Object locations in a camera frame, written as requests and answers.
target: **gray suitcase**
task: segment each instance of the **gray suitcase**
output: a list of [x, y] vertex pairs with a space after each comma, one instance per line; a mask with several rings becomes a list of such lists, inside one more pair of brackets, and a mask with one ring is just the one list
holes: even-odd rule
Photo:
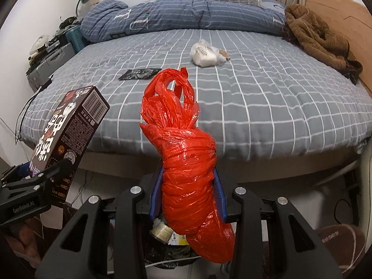
[[28, 83], [32, 90], [36, 92], [40, 86], [44, 85], [49, 77], [64, 63], [75, 55], [71, 43], [57, 49], [50, 56], [46, 57], [28, 76]]

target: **red plastic bag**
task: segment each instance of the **red plastic bag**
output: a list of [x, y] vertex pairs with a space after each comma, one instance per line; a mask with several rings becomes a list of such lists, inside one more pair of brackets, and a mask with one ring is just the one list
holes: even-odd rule
[[[159, 72], [146, 87], [140, 124], [163, 158], [163, 213], [177, 234], [184, 235], [202, 257], [224, 263], [233, 259], [235, 235], [217, 215], [213, 197], [216, 144], [195, 127], [199, 105], [186, 68]], [[176, 81], [174, 91], [167, 89]], [[180, 97], [183, 91], [184, 103]]]

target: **suitcase handle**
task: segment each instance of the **suitcase handle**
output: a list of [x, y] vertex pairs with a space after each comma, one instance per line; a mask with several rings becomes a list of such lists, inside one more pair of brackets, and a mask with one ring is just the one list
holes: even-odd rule
[[52, 65], [53, 63], [58, 63], [64, 56], [64, 52], [62, 50], [57, 50], [55, 53], [53, 53], [51, 56], [49, 56], [46, 61], [49, 65]]

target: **cardboard box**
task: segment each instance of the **cardboard box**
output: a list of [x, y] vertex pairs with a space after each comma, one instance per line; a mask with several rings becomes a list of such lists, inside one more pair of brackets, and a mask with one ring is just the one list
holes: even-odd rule
[[73, 173], [53, 185], [53, 204], [66, 201], [80, 160], [109, 108], [97, 88], [87, 86], [68, 92], [54, 111], [30, 162], [32, 177], [63, 158], [72, 162]]

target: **silver screw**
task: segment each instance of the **silver screw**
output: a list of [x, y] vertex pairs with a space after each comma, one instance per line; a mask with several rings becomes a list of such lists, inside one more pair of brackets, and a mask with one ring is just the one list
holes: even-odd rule
[[279, 197], [278, 198], [278, 203], [284, 206], [288, 203], [288, 199], [285, 198], [285, 197]]
[[142, 191], [141, 187], [139, 186], [134, 186], [134, 187], [131, 187], [131, 193], [132, 194], [138, 194]]
[[235, 188], [235, 193], [239, 195], [244, 195], [245, 193], [247, 193], [247, 190], [243, 187], [237, 187]]
[[97, 195], [90, 196], [88, 199], [89, 203], [97, 203], [99, 200], [99, 197]]

